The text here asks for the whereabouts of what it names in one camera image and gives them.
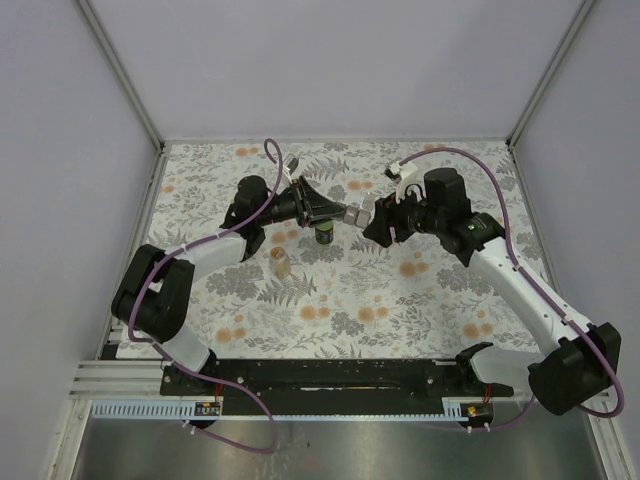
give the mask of small cylinder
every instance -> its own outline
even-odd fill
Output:
[[[269,255],[269,268],[276,278],[282,280],[291,273],[291,260],[284,248],[276,247],[271,249]]]
[[[316,226],[316,242],[320,245],[329,245],[333,242],[333,220]]]

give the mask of cable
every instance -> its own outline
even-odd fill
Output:
[[[251,397],[251,399],[256,402],[258,404],[258,406],[262,409],[262,411],[265,413],[265,415],[269,418],[269,423],[272,426],[272,430],[273,430],[273,440],[271,442],[271,445],[267,448],[255,448],[255,447],[250,447],[248,445],[243,445],[241,443],[238,442],[234,442],[233,440],[230,440],[228,438],[222,437],[220,435],[217,435],[215,433],[212,432],[207,432],[205,430],[198,430],[200,433],[202,433],[203,435],[206,435],[208,437],[214,438],[216,440],[220,440],[221,442],[224,442],[228,445],[231,445],[233,447],[239,448],[241,450],[245,450],[247,452],[251,452],[251,453],[263,453],[263,454],[267,454],[267,453],[273,453],[276,451],[276,449],[278,448],[278,430],[277,430],[277,426],[275,424],[275,421],[273,419],[273,416],[271,415],[271,412],[269,411],[269,409],[267,408],[267,406],[262,402],[262,400],[260,400],[260,398],[258,398],[258,396],[253,393],[251,390],[249,390],[246,387],[243,387],[242,385],[240,385],[239,383],[235,383],[235,382],[229,382],[227,380],[223,380],[221,378],[213,378],[213,377],[208,377],[206,375],[202,375],[200,373],[197,372],[193,372],[191,370],[189,370],[187,367],[179,364],[178,362],[176,362],[173,358],[171,358],[171,356],[165,352],[162,347],[160,345],[158,345],[157,343],[155,343],[152,339],[150,338],[144,338],[144,337],[136,337],[134,335],[134,325],[135,325],[135,321],[136,321],[136,317],[138,315],[138,310],[140,309],[140,305],[142,304],[142,300],[144,298],[145,293],[147,292],[147,290],[149,289],[149,286],[151,285],[153,279],[155,278],[155,276],[157,275],[157,273],[160,271],[160,269],[168,262],[170,261],[172,258],[185,253],[187,250],[190,250],[193,247],[197,247],[198,245],[202,245],[204,243],[208,243],[208,242],[212,242],[214,240],[218,240],[220,238],[224,238],[227,235],[240,230],[242,227],[244,227],[245,225],[247,225],[248,223],[252,222],[255,218],[258,217],[258,215],[260,215],[271,203],[271,201],[275,198],[275,196],[277,195],[277,191],[278,191],[278,187],[280,186],[280,181],[282,180],[282,174],[284,172],[284,161],[282,159],[282,151],[280,150],[280,146],[276,143],[275,140],[271,139],[271,138],[267,138],[264,141],[264,150],[265,153],[267,154],[267,157],[269,158],[269,160],[271,160],[272,162],[276,163],[276,160],[273,158],[273,155],[271,154],[271,152],[269,152],[269,145],[273,145],[276,149],[276,153],[278,155],[278,177],[276,178],[276,183],[273,186],[273,189],[271,190],[271,194],[269,195],[269,197],[267,198],[267,200],[262,204],[262,206],[260,208],[258,208],[258,210],[256,210],[253,215],[251,215],[249,218],[247,218],[246,220],[240,222],[238,225],[235,225],[234,227],[229,228],[228,230],[224,230],[223,232],[214,234],[214,235],[209,235],[207,237],[203,237],[200,238],[198,240],[195,240],[191,243],[188,243],[187,245],[185,245],[184,247],[179,248],[178,250],[175,250],[171,253],[166,254],[151,270],[151,273],[149,273],[149,276],[147,277],[147,279],[144,281],[144,283],[142,284],[142,288],[140,289],[140,293],[138,293],[138,296],[136,297],[136,301],[133,304],[133,309],[131,310],[131,315],[129,316],[129,326],[127,329],[127,333],[129,334],[129,339],[132,342],[137,342],[137,343],[152,343],[153,347],[156,349],[156,351],[158,353],[160,353],[160,355],[162,355],[163,358],[165,358],[166,360],[169,360],[173,363],[173,365],[178,369],[181,370],[182,372],[191,375],[192,377],[195,378],[199,378],[200,380],[204,380],[207,382],[211,382],[211,383],[216,383],[219,385],[226,385],[228,387],[231,388],[235,388],[236,390],[240,390],[241,392],[247,394],[249,397]]]
[[[625,400],[624,400],[624,391],[622,389],[622,384],[620,383],[620,380],[618,379],[616,372],[613,371],[613,368],[611,368],[611,365],[609,364],[607,359],[604,357],[600,349],[598,349],[598,347],[589,338],[589,336],[573,320],[568,318],[567,312],[565,312],[564,309],[560,305],[558,305],[553,300],[553,298],[551,298],[547,294],[547,292],[545,292],[542,286],[540,286],[538,282],[536,282],[536,280],[519,264],[515,251],[513,249],[513,243],[511,241],[511,226],[509,224],[509,213],[507,211],[507,204],[504,200],[504,195],[502,194],[500,185],[498,184],[498,179],[495,177],[495,175],[489,169],[489,167],[487,167],[482,162],[482,160],[470,154],[469,152],[465,152],[464,150],[460,150],[458,148],[452,148],[452,147],[437,147],[437,148],[431,148],[429,150],[424,150],[422,152],[414,153],[413,155],[410,155],[404,160],[400,161],[399,165],[402,166],[415,160],[416,158],[422,157],[424,155],[429,155],[431,153],[438,153],[438,152],[450,152],[450,153],[457,153],[458,155],[462,155],[463,157],[468,158],[469,160],[474,162],[476,165],[478,165],[487,174],[487,176],[489,177],[489,180],[491,180],[491,183],[493,184],[493,187],[496,190],[496,195],[498,196],[498,202],[500,203],[500,210],[502,211],[502,218],[504,219],[504,230],[505,230],[505,239],[506,239],[505,243],[507,247],[507,253],[509,254],[509,258],[511,259],[513,266],[517,267],[517,270],[520,272],[520,274],[525,278],[525,280],[529,283],[529,285],[531,285],[531,287],[542,297],[542,299],[553,309],[553,311],[556,312],[563,320],[565,320],[565,323],[569,325],[569,327],[571,327],[573,331],[575,331],[576,334],[582,340],[584,340],[584,342],[589,346],[589,348],[594,353],[598,361],[602,364],[604,371],[607,373],[609,378],[611,378],[611,382],[613,383],[613,386],[616,390],[616,395],[618,397],[618,403],[616,405],[616,408],[614,408],[611,412],[596,412],[582,405],[580,405],[578,408],[583,412],[588,413],[589,415],[593,415],[599,418],[613,418],[620,415],[620,413],[624,409]]]
[[[493,390],[493,388],[492,388],[491,384],[487,385],[487,390],[486,390],[486,392],[484,394],[484,398],[482,399],[482,403],[484,405],[488,404],[491,401],[491,396],[492,396],[492,392],[491,391],[492,390]]]
[[[531,409],[533,408],[533,405],[536,403],[536,397],[534,397],[533,395],[531,395],[531,399],[529,400],[529,403],[527,403],[525,405],[525,407],[522,409],[522,411],[516,415],[514,418],[512,418],[511,420],[509,420],[506,423],[502,423],[500,425],[496,425],[496,426],[491,426],[491,430],[506,430],[507,428],[511,428],[511,427],[515,427],[517,424],[519,424],[520,422],[522,422],[522,420],[524,420],[524,418],[527,416],[527,414],[531,411]]]

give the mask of white enclosure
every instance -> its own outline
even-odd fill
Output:
[[[3,2],[0,32],[0,465],[35,479],[155,153],[70,1]]]
[[[97,0],[160,133],[504,138],[579,0]]]
[[[165,141],[520,127],[510,146],[556,287],[622,334],[639,461],[639,24],[636,0],[3,2],[3,478],[46,475]]]

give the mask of floral tablecloth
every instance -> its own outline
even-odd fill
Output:
[[[450,142],[485,161],[505,194],[514,240],[544,276],[535,238],[511,157],[502,142]],[[389,163],[433,144],[294,143],[283,153],[300,158],[297,174],[335,201],[359,205],[366,193],[386,196],[393,184],[382,172]],[[180,245],[215,230],[238,181],[261,175],[272,184],[276,168],[258,144],[176,144],[168,153],[148,242]],[[454,166],[464,177],[475,211],[502,222],[493,187],[463,157],[437,153],[423,167]],[[361,230],[335,224],[334,241],[323,246],[312,229],[285,222],[266,229],[267,240],[247,262],[218,270],[193,285],[187,321],[223,358],[406,358],[449,357],[480,341],[535,351],[535,343],[493,289],[446,253],[437,239],[414,235],[383,249]],[[291,275],[269,270],[269,250],[283,247]],[[157,358],[145,344],[126,337],[118,358]]]

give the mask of metal floor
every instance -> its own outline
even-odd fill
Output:
[[[497,407],[498,418],[518,407]],[[221,422],[216,432],[255,446],[265,422]],[[395,422],[281,422],[280,450],[255,455],[178,422],[91,419],[75,480],[166,479],[604,479],[583,414],[555,417],[536,405],[513,429],[471,436]]]

